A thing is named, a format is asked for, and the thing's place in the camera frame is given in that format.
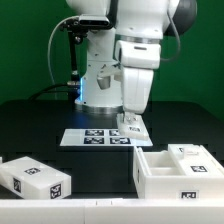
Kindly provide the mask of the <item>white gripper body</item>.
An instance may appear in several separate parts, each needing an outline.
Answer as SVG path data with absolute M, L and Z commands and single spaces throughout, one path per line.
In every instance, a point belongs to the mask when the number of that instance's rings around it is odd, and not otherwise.
M 119 40 L 115 58 L 120 64 L 123 109 L 142 114 L 147 106 L 154 71 L 160 65 L 161 46 Z

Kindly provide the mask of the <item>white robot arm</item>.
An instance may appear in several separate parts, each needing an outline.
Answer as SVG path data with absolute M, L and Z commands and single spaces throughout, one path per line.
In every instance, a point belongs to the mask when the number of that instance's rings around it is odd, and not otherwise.
M 88 40 L 81 100 L 89 108 L 118 109 L 118 122 L 134 125 L 145 111 L 161 41 L 192 26 L 197 0 L 66 0 L 73 26 Z

